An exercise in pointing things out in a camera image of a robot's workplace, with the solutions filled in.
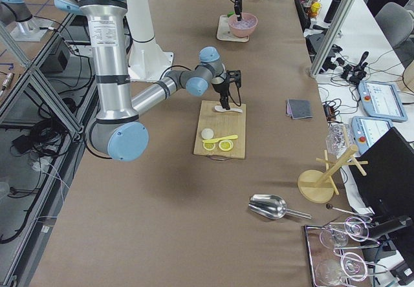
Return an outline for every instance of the brown tabletop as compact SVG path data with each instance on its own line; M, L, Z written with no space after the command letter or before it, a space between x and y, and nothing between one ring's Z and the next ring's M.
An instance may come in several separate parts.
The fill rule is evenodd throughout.
M309 286L304 224L337 214L300 194L297 179L323 169L327 124L293 0L244 0L259 18L248 43L218 41L228 0L149 0L155 33L176 64L196 66L217 47L241 69L246 158L192 154L201 99L182 90L141 118L149 146L129 163L85 154L31 286ZM148 84L135 83L138 92ZM203 99L218 100L210 89ZM285 115L287 98L309 100L313 118ZM333 204L345 207L346 197ZM313 219L269 221L250 196L282 196Z

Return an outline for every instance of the white dough ball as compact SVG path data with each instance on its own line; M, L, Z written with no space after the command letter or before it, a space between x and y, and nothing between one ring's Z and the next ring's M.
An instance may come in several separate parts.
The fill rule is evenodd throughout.
M201 131L201 137L203 140L211 140L213 136L214 136L214 131L209 128L205 128Z

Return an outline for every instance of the wine glass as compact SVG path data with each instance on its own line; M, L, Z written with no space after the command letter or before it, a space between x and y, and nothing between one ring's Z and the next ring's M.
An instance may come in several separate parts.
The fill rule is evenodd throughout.
M340 260L325 259L315 269L318 283L324 286L353 286L347 282L363 281L368 276L368 267L365 261L356 253L344 253Z
M331 222L323 227L319 239L326 248L344 248L349 238L363 242L369 239L367 223L359 217L348 217L345 222Z

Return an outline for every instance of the wooden cutting board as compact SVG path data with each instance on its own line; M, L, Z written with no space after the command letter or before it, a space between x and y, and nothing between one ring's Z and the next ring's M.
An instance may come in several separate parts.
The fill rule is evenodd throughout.
M224 156L229 158L244 159L246 148L246 104L241 107L230 103L231 108L240 108L243 113L239 112L217 112L214 110L218 101L201 101L199 124L195 136L194 154L201 156ZM234 147L230 151L222 151L219 144L215 144L212 151L205 150L202 146L201 131L205 128L214 131L214 138L237 134L238 139L232 140Z

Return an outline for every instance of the yellow spoon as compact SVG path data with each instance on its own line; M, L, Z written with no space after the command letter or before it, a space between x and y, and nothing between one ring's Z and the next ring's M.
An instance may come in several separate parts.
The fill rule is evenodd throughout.
M210 144L210 143L217 143L220 142L221 140L236 140L239 138L239 135L229 135L229 136L225 136L225 137L220 137L220 138L212 138L211 140L202 140L203 143L205 144Z

